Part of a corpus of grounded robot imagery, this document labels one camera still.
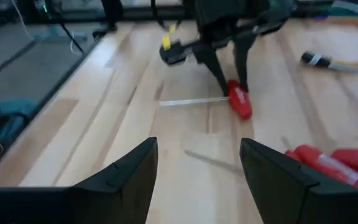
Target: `wooden table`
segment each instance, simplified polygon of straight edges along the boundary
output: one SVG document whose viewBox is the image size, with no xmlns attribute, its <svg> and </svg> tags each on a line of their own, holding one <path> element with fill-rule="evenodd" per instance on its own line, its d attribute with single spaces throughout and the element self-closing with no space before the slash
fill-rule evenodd
<svg viewBox="0 0 358 224">
<path fill-rule="evenodd" d="M 162 62 L 162 35 L 154 23 L 120 24 L 108 34 L 0 162 L 0 186 L 72 185 L 156 136 L 148 223 L 262 223 L 243 176 L 183 151 L 240 167 L 244 137 L 280 152 L 305 143 L 325 152 L 358 146 L 358 74 L 298 62 L 305 50 L 357 60 L 357 27 L 291 20 L 259 38 L 248 62 L 248 121 L 225 102 L 159 107 L 162 100 L 221 96 L 195 59 L 172 68 Z M 184 23 L 175 35 L 190 40 L 196 27 Z M 218 52 L 227 78 L 237 77 L 231 49 Z"/>
</svg>

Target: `yellow tag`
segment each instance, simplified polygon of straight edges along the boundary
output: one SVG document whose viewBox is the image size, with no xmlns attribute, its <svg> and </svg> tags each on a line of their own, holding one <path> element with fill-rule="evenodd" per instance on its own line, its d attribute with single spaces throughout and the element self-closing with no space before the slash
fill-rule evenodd
<svg viewBox="0 0 358 224">
<path fill-rule="evenodd" d="M 169 27 L 169 33 L 172 34 L 176 31 L 177 29 L 177 25 L 176 24 L 172 24 L 170 27 Z"/>
<path fill-rule="evenodd" d="M 169 50 L 171 48 L 171 41 L 169 39 L 169 34 L 165 34 L 162 37 L 162 45 L 164 46 L 164 50 Z"/>
</svg>

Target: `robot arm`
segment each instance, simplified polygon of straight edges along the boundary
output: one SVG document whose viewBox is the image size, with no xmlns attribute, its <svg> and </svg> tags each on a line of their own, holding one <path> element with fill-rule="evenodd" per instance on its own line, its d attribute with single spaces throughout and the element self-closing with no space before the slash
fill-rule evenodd
<svg viewBox="0 0 358 224">
<path fill-rule="evenodd" d="M 295 3 L 292 0 L 182 0 L 197 23 L 200 39 L 182 45 L 172 43 L 170 48 L 160 48 L 161 58 L 168 65 L 183 63 L 194 54 L 198 63 L 205 64 L 216 77 L 223 95 L 228 87 L 216 56 L 217 49 L 234 42 L 234 57 L 242 87 L 248 91 L 247 55 L 258 35 L 275 32 L 290 17 Z M 246 12 L 253 12 L 255 18 L 238 26 L 239 18 Z"/>
</svg>

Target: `colorful cable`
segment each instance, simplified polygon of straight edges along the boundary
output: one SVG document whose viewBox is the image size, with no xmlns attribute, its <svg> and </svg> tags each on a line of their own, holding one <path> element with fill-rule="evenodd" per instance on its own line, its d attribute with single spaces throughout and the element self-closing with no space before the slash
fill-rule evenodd
<svg viewBox="0 0 358 224">
<path fill-rule="evenodd" d="M 317 17 L 318 22 L 335 22 L 341 24 L 355 24 L 358 26 L 358 5 L 351 2 L 335 1 L 329 16 Z M 358 62 L 336 61 L 329 57 L 311 52 L 305 52 L 301 61 L 307 65 L 330 68 L 346 72 L 358 72 Z"/>
</svg>

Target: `teal cloth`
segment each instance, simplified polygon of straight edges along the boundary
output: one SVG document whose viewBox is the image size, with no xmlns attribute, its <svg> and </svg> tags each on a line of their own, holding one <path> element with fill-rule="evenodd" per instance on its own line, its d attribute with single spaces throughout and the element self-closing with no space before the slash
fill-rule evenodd
<svg viewBox="0 0 358 224">
<path fill-rule="evenodd" d="M 30 100 L 15 100 L 0 102 L 0 114 L 9 115 L 12 113 L 21 113 L 29 118 L 35 110 L 36 103 Z M 0 142 L 8 147 L 25 125 L 25 120 L 20 116 L 11 116 L 11 119 L 0 130 Z"/>
</svg>

